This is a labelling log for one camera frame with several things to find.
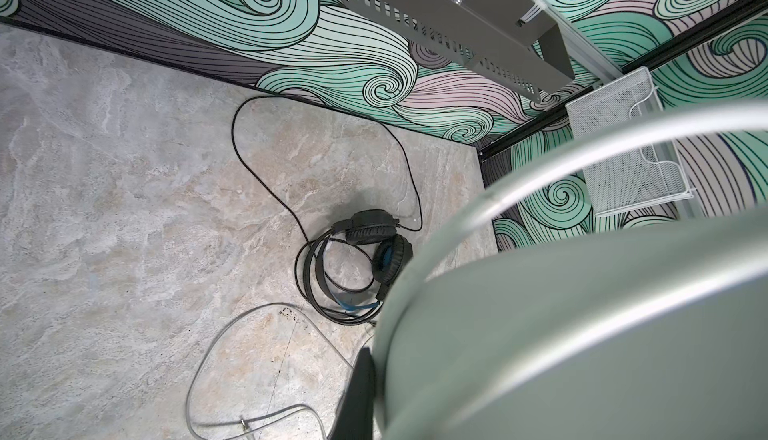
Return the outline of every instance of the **black headphones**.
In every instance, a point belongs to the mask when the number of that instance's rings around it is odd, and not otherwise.
[[[333,224],[330,230],[323,233],[310,244],[310,250],[304,259],[303,282],[304,291],[310,303],[316,304],[310,285],[310,272],[312,270],[312,258],[315,259],[315,278],[320,290],[337,305],[346,311],[368,309],[369,313],[375,313],[384,301],[389,287],[402,271],[406,263],[413,258],[413,247],[402,235],[397,234],[400,226],[399,220],[385,210],[371,209],[355,213],[350,219]],[[344,232],[345,241],[332,238],[333,235]],[[370,284],[362,289],[348,289],[337,284],[328,276],[323,264],[323,255],[328,242],[341,242],[354,246],[364,253],[371,261],[373,279]],[[371,245],[379,243],[373,258],[369,257],[359,245]],[[333,292],[328,286],[331,282],[340,292]],[[379,291],[376,293],[376,301],[367,305],[357,305],[360,301],[369,299],[369,295],[363,295],[373,284],[379,282]]]

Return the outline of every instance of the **gray stone floor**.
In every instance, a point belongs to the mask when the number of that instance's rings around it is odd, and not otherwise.
[[[189,438],[184,396],[215,332],[268,301],[309,311],[291,273],[300,231],[230,146],[252,94],[0,25],[0,437]],[[474,149],[395,132],[424,204],[424,231],[406,233],[418,253],[482,181]],[[415,224],[402,154],[373,122],[264,99],[236,136],[310,235],[371,207]],[[495,250],[489,225],[446,265]],[[340,278],[370,278],[341,248],[329,258]],[[371,335],[317,323],[347,358]],[[347,374],[304,321],[272,309],[214,350],[194,417],[304,402],[329,428]],[[256,437],[320,432],[299,415]]]

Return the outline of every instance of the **white cable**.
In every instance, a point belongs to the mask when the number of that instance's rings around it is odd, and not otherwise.
[[[306,316],[306,314],[303,311],[301,311],[301,309],[299,309],[299,307],[297,307],[295,305],[291,305],[290,303],[283,303],[283,302],[279,302],[278,301],[278,302],[275,302],[275,303],[266,303],[264,305],[259,305],[257,307],[254,307],[254,308],[252,308],[250,310],[246,310],[246,311],[240,313],[234,319],[230,320],[230,322],[227,323],[224,326],[224,328],[222,328],[221,330],[219,330],[218,333],[216,333],[216,336],[211,341],[211,343],[208,345],[208,348],[206,349],[205,354],[203,355],[203,359],[200,360],[200,365],[197,367],[197,370],[195,371],[194,376],[192,377],[192,382],[190,382],[189,390],[187,390],[187,399],[184,401],[184,420],[186,420],[186,422],[187,422],[187,429],[189,429],[190,434],[192,434],[192,436],[195,437],[197,440],[210,440],[209,438],[206,438],[204,436],[199,435],[194,430],[194,427],[192,426],[191,415],[190,415],[190,405],[191,405],[191,400],[192,400],[192,390],[194,389],[194,384],[197,381],[197,377],[200,376],[200,372],[203,371],[203,367],[205,366],[205,362],[208,359],[208,356],[214,350],[214,347],[216,346],[216,343],[219,341],[219,339],[221,339],[221,337],[224,336],[224,333],[226,333],[227,330],[232,328],[232,326],[235,323],[237,323],[238,321],[244,319],[245,317],[247,317],[248,315],[250,315],[252,313],[255,313],[255,312],[259,311],[259,310],[265,309],[265,308],[270,307],[270,306],[287,307],[287,308],[290,308],[291,310],[293,310],[295,313],[298,313],[299,315],[301,315],[302,318],[304,320],[307,320],[310,323],[310,325],[312,325],[312,328],[315,329],[315,331],[320,334],[322,339],[325,340],[326,343],[328,343],[328,345],[339,356],[339,358],[341,358],[344,361],[346,366],[348,366],[348,367],[350,367],[350,369],[352,369],[352,364],[331,343],[331,340],[329,340],[328,337],[323,335],[322,331],[319,328],[317,328],[317,325],[315,325],[314,321],[310,320],[310,317]],[[289,406],[289,407],[282,408],[282,409],[278,410],[277,412],[273,412],[273,413],[270,413],[270,414],[267,414],[267,415],[264,415],[264,416],[244,419],[243,422],[244,423],[248,423],[248,422],[255,422],[255,421],[258,421],[258,420],[265,420],[267,418],[272,418],[272,417],[275,417],[275,416],[278,416],[278,415],[282,415],[283,413],[285,413],[285,412],[287,412],[289,410],[293,410],[293,408],[298,408],[298,409],[294,410],[291,413],[288,413],[287,415],[285,415],[283,417],[278,418],[277,420],[273,420],[272,422],[269,422],[269,423],[267,423],[265,425],[262,425],[262,426],[257,427],[257,428],[251,428],[251,429],[245,431],[244,433],[242,433],[240,435],[235,435],[233,437],[223,438],[222,440],[237,440],[238,438],[244,438],[244,437],[246,437],[248,435],[251,435],[251,434],[253,434],[255,432],[258,432],[259,430],[264,430],[264,428],[267,428],[269,426],[273,426],[273,425],[275,425],[278,422],[282,422],[286,418],[292,417],[292,416],[294,416],[294,415],[296,415],[298,413],[301,413],[301,412],[309,412],[309,413],[311,413],[312,415],[315,416],[315,418],[317,419],[317,423],[320,425],[320,433],[322,434],[322,440],[326,440],[326,438],[327,438],[327,436],[326,436],[326,429],[325,429],[325,427],[322,424],[322,419],[320,418],[320,415],[318,415],[318,413],[314,410],[314,408],[312,408],[312,407],[310,407],[308,405],[304,405],[302,403],[298,403],[296,405],[292,405],[292,406]],[[222,423],[216,423],[216,424],[198,424],[198,425],[200,425],[200,426],[227,426],[227,425],[239,425],[239,424],[240,424],[240,420],[237,420],[235,422],[222,422]]]

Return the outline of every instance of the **wire mesh basket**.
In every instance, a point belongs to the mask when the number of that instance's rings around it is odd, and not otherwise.
[[[643,67],[570,102],[566,109],[578,138],[663,107],[650,72]],[[584,179],[597,217],[694,196],[677,150],[673,158],[659,160],[653,145],[588,166]]]

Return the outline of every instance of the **wall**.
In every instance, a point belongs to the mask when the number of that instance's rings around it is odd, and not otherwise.
[[[666,109],[690,103],[768,96],[768,16],[699,46],[653,72]],[[484,166],[486,184],[572,138],[570,127],[536,133]],[[677,142],[707,216],[729,215],[768,199],[768,132],[714,134]],[[672,205],[597,220],[577,173],[494,220],[499,249],[673,221]]]
[[[548,1],[621,65],[737,0]],[[594,81],[574,64],[574,84],[531,104],[339,0],[0,0],[0,16],[463,143],[507,133]]]

